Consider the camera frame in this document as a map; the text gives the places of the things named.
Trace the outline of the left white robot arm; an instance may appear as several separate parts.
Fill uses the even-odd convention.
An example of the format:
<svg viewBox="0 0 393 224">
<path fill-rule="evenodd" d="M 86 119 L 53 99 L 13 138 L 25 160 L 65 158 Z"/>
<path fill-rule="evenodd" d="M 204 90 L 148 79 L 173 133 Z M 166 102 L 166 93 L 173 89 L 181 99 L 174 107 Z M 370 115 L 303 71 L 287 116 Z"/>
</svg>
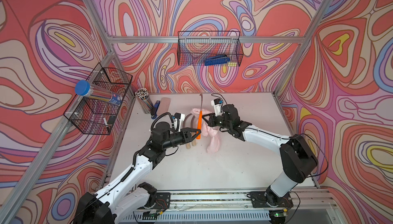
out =
<svg viewBox="0 0 393 224">
<path fill-rule="evenodd" d="M 198 128 L 176 130 L 167 122 L 151 129 L 146 144 L 133 156 L 130 166 L 94 194 L 84 194 L 78 202 L 73 224 L 117 224 L 129 212 L 155 204 L 156 188 L 140 184 L 146 175 L 166 157 L 169 148 L 178 148 L 201 135 Z"/>
</svg>

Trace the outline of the orange handled sickle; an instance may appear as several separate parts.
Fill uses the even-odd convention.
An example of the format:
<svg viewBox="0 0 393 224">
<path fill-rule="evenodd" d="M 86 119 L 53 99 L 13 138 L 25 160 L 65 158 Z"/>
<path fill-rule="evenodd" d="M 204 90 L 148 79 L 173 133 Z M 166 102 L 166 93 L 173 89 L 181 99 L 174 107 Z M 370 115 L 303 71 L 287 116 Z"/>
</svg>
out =
<svg viewBox="0 0 393 224">
<path fill-rule="evenodd" d="M 200 98 L 201 98 L 201 104 L 200 104 L 200 111 L 199 111 L 198 125 L 197 125 L 197 129 L 200 130 L 200 134 L 196 137 L 197 140 L 201 138 L 201 134 L 202 134 L 201 128 L 202 128 L 202 116 L 203 116 L 203 112 L 202 112 L 203 94 L 200 94 Z"/>
</svg>

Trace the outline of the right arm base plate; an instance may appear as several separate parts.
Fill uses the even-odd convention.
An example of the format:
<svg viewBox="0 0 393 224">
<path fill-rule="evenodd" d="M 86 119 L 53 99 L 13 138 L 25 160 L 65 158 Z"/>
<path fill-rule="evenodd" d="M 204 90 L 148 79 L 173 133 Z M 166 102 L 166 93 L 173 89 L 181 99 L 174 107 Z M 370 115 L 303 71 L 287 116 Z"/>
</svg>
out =
<svg viewBox="0 0 393 224">
<path fill-rule="evenodd" d="M 291 209 L 294 206 L 290 193 L 278 197 L 271 191 L 251 191 L 246 196 L 251 200 L 253 208 Z"/>
</svg>

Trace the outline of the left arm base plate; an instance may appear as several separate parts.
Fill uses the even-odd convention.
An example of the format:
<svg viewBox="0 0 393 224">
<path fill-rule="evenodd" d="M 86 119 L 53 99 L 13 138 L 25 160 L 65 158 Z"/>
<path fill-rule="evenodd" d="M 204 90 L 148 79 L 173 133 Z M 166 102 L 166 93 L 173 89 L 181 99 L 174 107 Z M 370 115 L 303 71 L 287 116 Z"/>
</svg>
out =
<svg viewBox="0 0 393 224">
<path fill-rule="evenodd" d="M 171 194 L 169 192 L 158 192 L 150 196 L 148 192 L 134 191 L 128 196 L 135 210 L 160 210 L 165 211 L 170 207 Z"/>
</svg>

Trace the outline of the pink rag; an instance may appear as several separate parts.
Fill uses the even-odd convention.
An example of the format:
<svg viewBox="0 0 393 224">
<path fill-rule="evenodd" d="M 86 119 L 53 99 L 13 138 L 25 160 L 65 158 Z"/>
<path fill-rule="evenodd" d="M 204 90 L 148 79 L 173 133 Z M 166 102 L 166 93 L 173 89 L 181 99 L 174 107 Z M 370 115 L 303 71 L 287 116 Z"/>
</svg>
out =
<svg viewBox="0 0 393 224">
<path fill-rule="evenodd" d="M 211 111 L 206 110 L 206 109 L 202 109 L 201 111 L 202 111 L 202 115 L 212 113 Z M 191 110 L 191 114 L 193 114 L 196 118 L 199 118 L 200 109 L 193 108 Z M 214 153 L 218 152 L 220 150 L 221 144 L 222 144 L 218 127 L 209 127 L 204 120 L 202 121 L 201 127 L 202 127 L 201 128 L 201 133 L 202 133 L 201 136 L 211 138 L 210 144 L 206 148 L 207 153 L 214 154 Z"/>
</svg>

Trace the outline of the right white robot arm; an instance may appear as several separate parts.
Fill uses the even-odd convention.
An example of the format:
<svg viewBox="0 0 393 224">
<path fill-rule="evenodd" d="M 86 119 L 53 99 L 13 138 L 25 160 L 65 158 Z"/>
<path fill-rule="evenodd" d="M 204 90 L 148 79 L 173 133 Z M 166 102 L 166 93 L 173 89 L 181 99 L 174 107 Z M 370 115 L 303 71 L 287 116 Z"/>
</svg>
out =
<svg viewBox="0 0 393 224">
<path fill-rule="evenodd" d="M 318 166 L 318 159 L 301 135 L 282 136 L 243 121 L 233 104 L 216 105 L 215 112 L 202 116 L 209 127 L 218 127 L 236 139 L 254 143 L 280 155 L 282 173 L 266 195 L 282 198 L 305 181 Z"/>
</svg>

